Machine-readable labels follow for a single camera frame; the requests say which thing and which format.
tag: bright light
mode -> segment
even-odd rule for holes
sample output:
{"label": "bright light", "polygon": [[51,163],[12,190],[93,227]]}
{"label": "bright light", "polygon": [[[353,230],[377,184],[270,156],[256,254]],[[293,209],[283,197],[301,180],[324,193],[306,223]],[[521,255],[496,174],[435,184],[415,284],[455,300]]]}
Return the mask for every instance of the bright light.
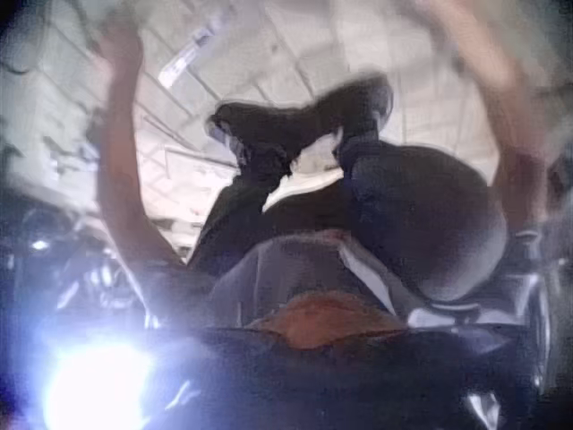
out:
{"label": "bright light", "polygon": [[45,249],[48,249],[49,247],[50,244],[45,240],[37,240],[32,244],[32,248],[34,248],[36,251],[43,251]]}
{"label": "bright light", "polygon": [[150,358],[125,345],[87,348],[65,357],[47,393],[49,430],[136,430]]}

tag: man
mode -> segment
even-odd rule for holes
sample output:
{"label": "man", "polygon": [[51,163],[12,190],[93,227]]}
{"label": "man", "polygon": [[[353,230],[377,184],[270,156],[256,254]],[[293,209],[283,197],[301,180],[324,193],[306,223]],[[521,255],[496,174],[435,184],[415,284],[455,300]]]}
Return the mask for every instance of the man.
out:
{"label": "man", "polygon": [[[311,350],[408,327],[524,322],[538,241],[531,227],[543,220],[549,162],[540,117],[525,76],[472,2],[416,4],[456,43],[482,93],[500,150],[493,188],[436,150],[379,141],[392,109],[382,74],[302,109],[224,104],[208,128],[237,156],[240,174],[215,203],[189,267],[143,209],[132,120],[141,41],[114,18],[100,47],[114,79],[98,199],[160,323],[276,333]],[[344,179],[263,214],[301,151],[338,129]]]}

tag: raised arm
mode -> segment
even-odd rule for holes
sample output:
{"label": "raised arm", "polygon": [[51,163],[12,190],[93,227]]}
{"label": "raised arm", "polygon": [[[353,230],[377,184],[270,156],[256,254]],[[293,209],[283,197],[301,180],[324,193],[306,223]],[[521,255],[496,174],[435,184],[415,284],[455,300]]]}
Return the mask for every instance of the raised arm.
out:
{"label": "raised arm", "polygon": [[525,74],[475,12],[479,0],[417,0],[449,35],[473,74],[500,151],[494,187],[509,227],[543,220],[551,162],[542,113]]}
{"label": "raised arm", "polygon": [[[143,304],[159,320],[180,303],[180,282],[169,276],[183,267],[171,245],[150,223],[141,201],[133,130],[133,102],[142,44],[127,16],[111,17],[99,45],[113,75],[101,129],[98,202],[117,252]],[[153,271],[163,271],[153,276]]]}

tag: black sneaker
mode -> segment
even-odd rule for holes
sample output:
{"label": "black sneaker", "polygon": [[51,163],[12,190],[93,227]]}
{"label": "black sneaker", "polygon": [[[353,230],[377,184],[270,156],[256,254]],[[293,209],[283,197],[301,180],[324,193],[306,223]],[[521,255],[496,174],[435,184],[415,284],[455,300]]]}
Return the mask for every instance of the black sneaker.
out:
{"label": "black sneaker", "polygon": [[232,102],[221,105],[207,121],[209,136],[236,156],[242,174],[280,181],[291,164],[320,135],[311,108],[264,107]]}
{"label": "black sneaker", "polygon": [[388,122],[394,91],[384,73],[368,73],[320,97],[314,105],[324,134],[379,131]]}

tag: dark jeans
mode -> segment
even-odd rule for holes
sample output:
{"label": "dark jeans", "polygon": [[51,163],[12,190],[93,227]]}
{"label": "dark jeans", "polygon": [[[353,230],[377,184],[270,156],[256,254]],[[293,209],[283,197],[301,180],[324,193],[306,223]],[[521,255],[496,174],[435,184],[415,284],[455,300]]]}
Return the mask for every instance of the dark jeans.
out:
{"label": "dark jeans", "polygon": [[211,210],[190,268],[218,278],[260,242],[342,228],[432,300],[461,298],[491,273],[505,245],[505,222],[475,171],[440,151],[372,136],[341,148],[342,180],[265,213],[274,189],[237,176]]}

